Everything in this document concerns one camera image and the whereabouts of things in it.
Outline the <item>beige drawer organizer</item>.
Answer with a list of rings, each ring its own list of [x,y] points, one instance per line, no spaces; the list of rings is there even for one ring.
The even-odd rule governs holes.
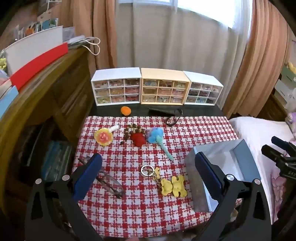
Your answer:
[[[141,68],[141,104],[183,105],[190,80],[178,70]]]

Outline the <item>orange curtain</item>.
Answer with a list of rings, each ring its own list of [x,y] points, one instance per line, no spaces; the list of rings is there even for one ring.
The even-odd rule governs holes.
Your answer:
[[[115,4],[117,1],[62,1],[52,8],[53,17],[64,27],[74,27],[76,35],[100,39],[100,53],[88,54],[90,73],[117,67]]]
[[[270,1],[253,1],[245,54],[222,111],[256,117],[290,57],[292,30]]]

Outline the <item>white drawer organizer right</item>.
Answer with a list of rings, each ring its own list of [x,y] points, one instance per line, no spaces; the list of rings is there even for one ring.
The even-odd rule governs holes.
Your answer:
[[[183,71],[190,81],[184,105],[214,106],[223,90],[223,85],[212,75]]]

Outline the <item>blue books stack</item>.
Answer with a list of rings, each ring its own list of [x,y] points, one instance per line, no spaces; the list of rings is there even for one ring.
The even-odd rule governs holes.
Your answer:
[[[43,180],[57,181],[66,175],[72,149],[72,146],[67,142],[51,141],[49,143],[41,167]]]

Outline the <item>eyeglasses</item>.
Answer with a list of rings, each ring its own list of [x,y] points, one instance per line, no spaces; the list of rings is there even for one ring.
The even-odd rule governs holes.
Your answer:
[[[107,192],[114,195],[117,199],[125,196],[125,190],[122,185],[106,172],[99,171],[96,180]]]

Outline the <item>orange curtain right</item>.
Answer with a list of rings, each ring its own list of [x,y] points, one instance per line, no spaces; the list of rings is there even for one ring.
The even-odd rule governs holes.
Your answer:
[[[245,54],[222,111],[256,117],[290,57],[292,30],[270,1],[253,1]]]

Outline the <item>white drawer organizer left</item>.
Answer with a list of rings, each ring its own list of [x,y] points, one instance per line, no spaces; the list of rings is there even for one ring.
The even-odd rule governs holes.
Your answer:
[[[91,86],[97,106],[138,104],[142,75],[138,67],[95,71]]]

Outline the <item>grey blue storage box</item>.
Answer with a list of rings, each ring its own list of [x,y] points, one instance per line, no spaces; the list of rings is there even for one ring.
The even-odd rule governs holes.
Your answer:
[[[244,139],[195,146],[185,157],[195,212],[213,212],[218,205],[210,196],[195,167],[195,155],[198,152],[203,152],[211,164],[219,166],[224,174],[231,174],[239,181],[251,182],[255,178],[261,180],[255,160]]]

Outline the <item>red white checkered cloth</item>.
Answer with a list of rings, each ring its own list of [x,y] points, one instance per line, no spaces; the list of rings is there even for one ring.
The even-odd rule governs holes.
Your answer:
[[[136,124],[149,130],[160,127],[163,143],[172,154],[170,160],[158,144],[136,147],[124,140],[124,129]],[[187,178],[185,157],[198,145],[236,140],[237,135],[225,117],[181,117],[169,127],[160,117],[101,117],[85,119],[75,155],[75,166],[98,153],[102,169],[117,180],[125,195],[121,199],[94,182],[80,208],[94,229],[106,237],[156,237],[193,228],[210,218],[208,212],[195,212],[189,181],[184,181],[186,197],[161,195],[156,181],[147,177],[152,168],[159,168],[161,178]]]

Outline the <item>wooden desk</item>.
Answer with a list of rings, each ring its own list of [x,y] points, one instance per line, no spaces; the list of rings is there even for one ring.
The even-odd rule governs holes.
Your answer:
[[[34,76],[1,118],[1,211],[23,216],[53,138],[78,144],[93,106],[88,52],[71,50]]]

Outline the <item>white bed cover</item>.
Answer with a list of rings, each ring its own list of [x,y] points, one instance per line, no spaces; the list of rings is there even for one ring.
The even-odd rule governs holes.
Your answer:
[[[280,169],[275,162],[261,153],[263,145],[269,145],[287,156],[287,152],[271,143],[276,136],[283,141],[295,144],[295,138],[284,121],[271,121],[242,116],[229,120],[239,138],[247,143],[259,171],[262,186],[268,201],[271,222],[275,222],[283,201],[286,179],[280,177]]]

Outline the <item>yellow bear keychain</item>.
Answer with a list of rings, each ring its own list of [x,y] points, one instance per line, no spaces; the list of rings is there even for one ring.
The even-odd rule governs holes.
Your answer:
[[[188,193],[185,189],[183,175],[173,176],[170,180],[160,176],[160,168],[151,165],[143,165],[140,173],[144,177],[151,177],[155,181],[158,190],[162,196],[172,194],[174,197],[187,197]]]

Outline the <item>red white folder box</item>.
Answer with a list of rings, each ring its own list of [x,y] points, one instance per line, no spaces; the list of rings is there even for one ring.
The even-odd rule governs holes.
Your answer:
[[[32,77],[68,53],[63,42],[63,27],[58,26],[31,34],[6,47],[10,80],[20,90]]]

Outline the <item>blue pipe cleaner flower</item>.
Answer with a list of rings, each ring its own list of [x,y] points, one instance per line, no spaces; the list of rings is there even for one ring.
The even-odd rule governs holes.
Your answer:
[[[151,128],[148,132],[147,141],[150,144],[158,144],[160,148],[165,153],[166,157],[173,161],[174,158],[172,154],[168,151],[167,147],[164,145],[164,131],[160,127]]]

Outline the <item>white sheer curtain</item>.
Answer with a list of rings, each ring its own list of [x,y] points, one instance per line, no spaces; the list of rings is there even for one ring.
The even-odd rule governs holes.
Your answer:
[[[251,1],[116,1],[117,64],[216,77],[223,107],[249,37]]]

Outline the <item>orange fuzzy scrunchie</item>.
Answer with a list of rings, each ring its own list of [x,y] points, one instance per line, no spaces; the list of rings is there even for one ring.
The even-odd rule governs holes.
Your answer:
[[[132,110],[128,107],[128,106],[123,106],[121,109],[120,109],[120,112],[122,115],[124,116],[129,116],[132,112]]]

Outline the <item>orange curtain left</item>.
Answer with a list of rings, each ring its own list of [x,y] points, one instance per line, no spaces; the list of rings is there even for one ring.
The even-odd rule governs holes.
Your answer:
[[[100,53],[88,54],[90,73],[117,67],[115,4],[117,1],[62,1],[52,8],[53,17],[64,27],[74,27],[76,35],[100,39]]]

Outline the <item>white drawer organizer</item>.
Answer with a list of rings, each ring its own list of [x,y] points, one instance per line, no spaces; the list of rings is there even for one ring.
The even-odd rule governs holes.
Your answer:
[[[184,105],[214,106],[223,90],[223,85],[212,75],[183,71],[190,81]]]
[[[97,106],[138,104],[142,75],[138,67],[95,71],[91,86]]]

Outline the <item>yellow orange flower mirror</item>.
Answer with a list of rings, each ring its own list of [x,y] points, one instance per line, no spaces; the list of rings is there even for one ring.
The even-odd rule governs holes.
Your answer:
[[[94,139],[101,146],[108,146],[113,141],[113,132],[119,129],[119,125],[110,128],[101,128],[94,133]]]

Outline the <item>black glasses case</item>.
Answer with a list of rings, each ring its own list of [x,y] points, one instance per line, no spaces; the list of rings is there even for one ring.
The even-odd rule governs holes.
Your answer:
[[[172,127],[176,125],[180,117],[183,116],[183,110],[180,108],[177,108],[174,110],[162,110],[162,109],[149,108],[148,115],[164,117],[166,125],[169,127]]]

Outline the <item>red fuzzy scrunchie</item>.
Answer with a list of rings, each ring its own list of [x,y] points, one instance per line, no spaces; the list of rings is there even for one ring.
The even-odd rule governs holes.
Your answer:
[[[142,133],[133,133],[130,136],[130,139],[134,143],[134,145],[138,148],[141,148],[143,145],[147,143],[145,136]]]

